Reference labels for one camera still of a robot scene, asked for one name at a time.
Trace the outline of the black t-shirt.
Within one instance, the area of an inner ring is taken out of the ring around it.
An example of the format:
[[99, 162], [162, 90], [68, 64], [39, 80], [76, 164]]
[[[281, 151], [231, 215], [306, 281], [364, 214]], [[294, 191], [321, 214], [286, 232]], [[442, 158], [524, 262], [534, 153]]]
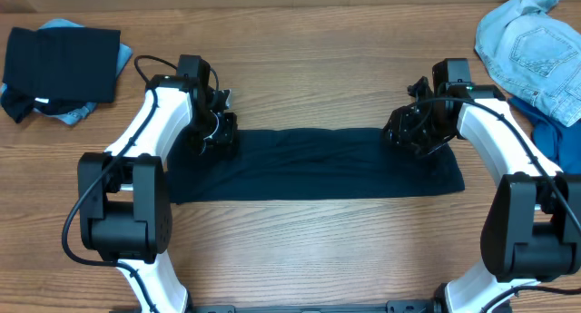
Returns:
[[172, 202], [315, 201], [463, 191], [453, 151], [427, 157], [389, 145], [376, 128], [248, 130], [234, 156], [196, 155], [180, 138], [167, 159]]

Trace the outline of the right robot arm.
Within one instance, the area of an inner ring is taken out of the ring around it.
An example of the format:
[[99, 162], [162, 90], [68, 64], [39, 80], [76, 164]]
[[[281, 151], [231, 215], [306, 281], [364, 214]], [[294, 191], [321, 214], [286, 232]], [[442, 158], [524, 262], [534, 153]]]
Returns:
[[427, 157], [454, 138], [471, 143], [497, 191], [480, 236], [480, 260], [428, 300], [395, 300], [388, 312], [509, 312], [523, 291], [574, 296], [550, 282], [580, 269], [580, 178], [564, 173], [524, 134], [495, 85], [476, 85], [468, 61], [445, 59], [408, 88], [382, 137]]

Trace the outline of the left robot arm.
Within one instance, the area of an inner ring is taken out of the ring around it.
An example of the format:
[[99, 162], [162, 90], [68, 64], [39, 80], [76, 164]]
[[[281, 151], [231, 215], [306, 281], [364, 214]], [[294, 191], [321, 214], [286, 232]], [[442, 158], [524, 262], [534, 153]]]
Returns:
[[79, 199], [62, 231], [65, 254], [83, 265], [122, 272], [141, 312], [192, 312], [168, 246], [172, 208], [164, 164], [183, 137], [196, 155], [231, 158], [238, 147], [231, 91], [199, 55], [183, 54], [174, 73], [146, 78], [144, 102], [104, 152], [78, 162]]

